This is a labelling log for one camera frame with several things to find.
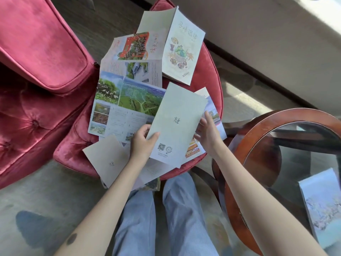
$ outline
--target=blue jeans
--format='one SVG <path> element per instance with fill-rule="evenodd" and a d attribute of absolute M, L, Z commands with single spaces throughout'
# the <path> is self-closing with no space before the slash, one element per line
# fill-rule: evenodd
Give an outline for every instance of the blue jeans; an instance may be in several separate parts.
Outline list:
<path fill-rule="evenodd" d="M 166 181 L 163 190 L 171 253 L 218 255 L 208 236 L 198 193 L 189 173 Z M 113 255 L 155 255 L 156 215 L 152 191 L 132 192 L 123 209 Z"/>

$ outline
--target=glass tabletop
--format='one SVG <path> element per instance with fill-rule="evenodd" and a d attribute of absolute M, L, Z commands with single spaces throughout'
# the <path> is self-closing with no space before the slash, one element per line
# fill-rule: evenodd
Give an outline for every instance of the glass tabletop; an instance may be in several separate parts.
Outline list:
<path fill-rule="evenodd" d="M 339 180 L 341 139 L 311 122 L 294 122 L 262 137 L 244 167 L 312 233 L 299 181 L 332 168 Z"/>

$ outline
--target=round red seat cushion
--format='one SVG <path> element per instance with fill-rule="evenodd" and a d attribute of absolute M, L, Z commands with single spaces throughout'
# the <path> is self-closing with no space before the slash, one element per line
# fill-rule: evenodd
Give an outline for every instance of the round red seat cushion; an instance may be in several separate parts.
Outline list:
<path fill-rule="evenodd" d="M 169 0 L 158 0 L 151 10 L 158 11 L 171 8 L 174 8 L 174 5 Z M 168 78 L 163 78 L 162 87 L 167 89 L 168 83 L 170 81 L 174 82 Z M 206 87 L 221 117 L 223 113 L 223 93 L 220 79 L 212 57 L 204 43 L 201 46 L 191 85 L 188 86 L 178 82 L 174 83 L 193 92 Z M 73 124 L 68 135 L 55 150 L 53 157 L 56 161 L 62 163 L 66 167 L 94 177 L 98 177 L 97 172 L 82 151 L 85 147 L 98 141 L 98 136 L 88 133 L 93 101 L 94 95 Z M 206 154 L 200 155 L 197 158 L 184 163 L 180 168 L 171 170 L 170 172 L 161 176 L 161 180 L 166 180 L 188 171 L 190 168 L 194 167 L 198 162 L 200 162 L 205 155 Z"/>

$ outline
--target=tufted upholstery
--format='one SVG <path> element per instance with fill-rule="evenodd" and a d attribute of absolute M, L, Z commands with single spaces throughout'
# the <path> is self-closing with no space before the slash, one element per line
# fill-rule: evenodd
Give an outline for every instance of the tufted upholstery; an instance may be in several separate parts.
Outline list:
<path fill-rule="evenodd" d="M 173 8 L 174 5 L 169 0 L 158 0 L 151 10 L 166 10 Z M 168 78 L 163 78 L 162 86 L 163 88 L 167 88 L 169 83 Z M 210 53 L 208 52 L 205 44 L 202 44 L 200 55 L 198 58 L 198 63 L 196 65 L 194 75 L 192 78 L 192 82 L 190 86 L 185 84 L 178 85 L 191 90 L 197 91 L 203 87 L 206 87 L 210 96 L 220 114 L 222 115 L 223 111 L 223 95 L 220 85 L 220 80 L 218 76 L 218 72 L 215 68 L 213 60 L 211 58 Z M 63 165 L 74 169 L 79 172 L 86 173 L 88 175 L 98 177 L 95 169 L 88 161 L 86 156 L 84 155 L 82 149 L 89 146 L 90 144 L 97 142 L 98 137 L 87 133 L 89 121 L 90 121 L 90 113 L 93 104 L 93 98 L 90 99 L 81 115 L 77 118 L 75 124 L 72 126 L 69 134 L 64 138 L 64 140 L 60 143 L 58 148 L 53 154 L 54 159 Z M 173 169 L 172 171 L 166 173 L 161 177 L 162 180 L 169 179 L 171 177 L 177 176 L 183 172 L 188 171 L 195 164 L 197 164 L 200 160 L 205 157 L 206 154 L 201 155 L 181 166 L 181 168 Z"/>
<path fill-rule="evenodd" d="M 0 188 L 52 159 L 98 69 L 50 0 L 0 0 Z"/>

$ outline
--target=light blue denim pants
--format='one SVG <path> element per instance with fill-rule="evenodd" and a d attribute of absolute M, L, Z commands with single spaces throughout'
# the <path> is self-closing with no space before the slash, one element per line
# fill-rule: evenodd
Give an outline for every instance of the light blue denim pants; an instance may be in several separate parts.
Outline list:
<path fill-rule="evenodd" d="M 189 173 L 163 190 L 172 256 L 218 255 L 208 236 L 198 193 Z M 156 215 L 152 191 L 132 192 L 123 209 L 113 256 L 155 255 Z"/>

